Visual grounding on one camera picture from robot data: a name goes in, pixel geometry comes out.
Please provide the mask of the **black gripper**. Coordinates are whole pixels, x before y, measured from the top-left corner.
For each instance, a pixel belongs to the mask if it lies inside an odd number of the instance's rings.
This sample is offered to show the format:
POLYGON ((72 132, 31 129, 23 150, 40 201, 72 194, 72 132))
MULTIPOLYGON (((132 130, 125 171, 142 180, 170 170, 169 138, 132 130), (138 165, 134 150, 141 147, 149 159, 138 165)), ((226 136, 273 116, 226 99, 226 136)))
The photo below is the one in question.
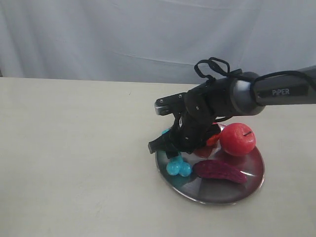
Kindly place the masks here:
POLYGON ((232 103, 232 83, 225 80, 205 82, 187 92, 169 96, 169 112, 175 117, 168 136, 148 143, 150 154, 165 151, 168 159, 178 156, 177 151, 193 152, 205 145, 218 129, 213 125, 237 116, 232 103))

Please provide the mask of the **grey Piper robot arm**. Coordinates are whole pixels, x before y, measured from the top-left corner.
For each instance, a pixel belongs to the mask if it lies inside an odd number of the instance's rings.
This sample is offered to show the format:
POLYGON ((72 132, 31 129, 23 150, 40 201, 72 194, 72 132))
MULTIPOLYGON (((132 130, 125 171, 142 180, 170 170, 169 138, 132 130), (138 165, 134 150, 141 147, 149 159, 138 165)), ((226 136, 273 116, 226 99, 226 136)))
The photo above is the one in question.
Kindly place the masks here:
POLYGON ((173 114, 170 129, 148 143, 151 154, 158 151, 191 154, 206 144, 213 123, 235 116, 254 116, 269 105, 315 104, 315 66, 258 76, 235 70, 222 79, 206 82, 155 102, 157 115, 173 114))

